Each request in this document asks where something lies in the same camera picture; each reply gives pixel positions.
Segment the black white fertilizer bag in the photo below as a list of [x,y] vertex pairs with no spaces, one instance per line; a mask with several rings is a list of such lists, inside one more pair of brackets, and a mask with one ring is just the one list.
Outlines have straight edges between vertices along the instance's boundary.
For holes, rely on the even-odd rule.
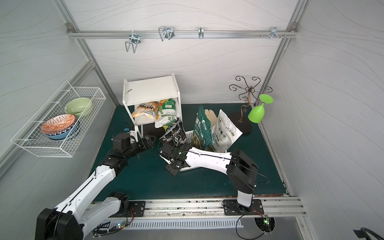
[[160,138],[163,144],[178,147],[187,142],[187,135],[184,130],[183,122],[177,120],[174,125],[167,129],[166,133]]

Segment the white perforated plastic basket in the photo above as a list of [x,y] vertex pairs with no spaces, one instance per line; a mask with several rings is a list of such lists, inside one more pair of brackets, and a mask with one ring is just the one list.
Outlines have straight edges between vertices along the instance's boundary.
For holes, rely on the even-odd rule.
[[[186,139],[187,139],[187,143],[191,143],[192,142],[192,138],[193,138],[193,133],[194,131],[187,131],[186,132]],[[162,157],[162,159],[167,163],[167,164],[171,164],[171,161],[170,160],[167,160],[165,159],[164,157]],[[194,169],[198,169],[199,167],[182,167],[180,169],[180,172],[186,172],[186,171],[190,171],[190,170],[194,170]]]

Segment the white green shelf bag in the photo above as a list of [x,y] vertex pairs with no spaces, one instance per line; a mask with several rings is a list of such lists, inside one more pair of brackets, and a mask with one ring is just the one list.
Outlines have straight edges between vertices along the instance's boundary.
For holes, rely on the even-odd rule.
[[162,128],[163,125],[177,120],[176,102],[174,99],[161,100],[157,111],[155,128]]

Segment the dark green soil bag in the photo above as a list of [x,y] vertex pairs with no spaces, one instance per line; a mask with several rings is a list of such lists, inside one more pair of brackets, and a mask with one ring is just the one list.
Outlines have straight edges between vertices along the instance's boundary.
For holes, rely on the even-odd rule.
[[209,150],[210,145],[213,143],[211,127],[211,121],[207,117],[204,107],[199,105],[192,137],[193,147],[203,151]]

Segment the white green fertilizer bag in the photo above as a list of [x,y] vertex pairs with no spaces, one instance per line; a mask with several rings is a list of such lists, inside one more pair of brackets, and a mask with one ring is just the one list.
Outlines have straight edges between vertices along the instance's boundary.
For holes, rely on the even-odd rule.
[[219,111],[217,122],[211,132],[213,142],[207,150],[216,153],[225,153],[243,134],[223,110]]

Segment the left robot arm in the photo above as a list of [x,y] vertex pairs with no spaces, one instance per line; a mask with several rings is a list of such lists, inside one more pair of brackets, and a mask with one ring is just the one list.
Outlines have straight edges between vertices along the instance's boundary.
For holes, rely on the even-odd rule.
[[129,133],[113,138],[113,148],[95,171],[69,197],[53,209],[44,209],[37,217],[36,240],[82,240],[105,219],[115,214],[134,216],[129,197],[110,194],[89,212],[87,207],[96,196],[127,166],[128,160],[154,147],[155,136],[136,140]]

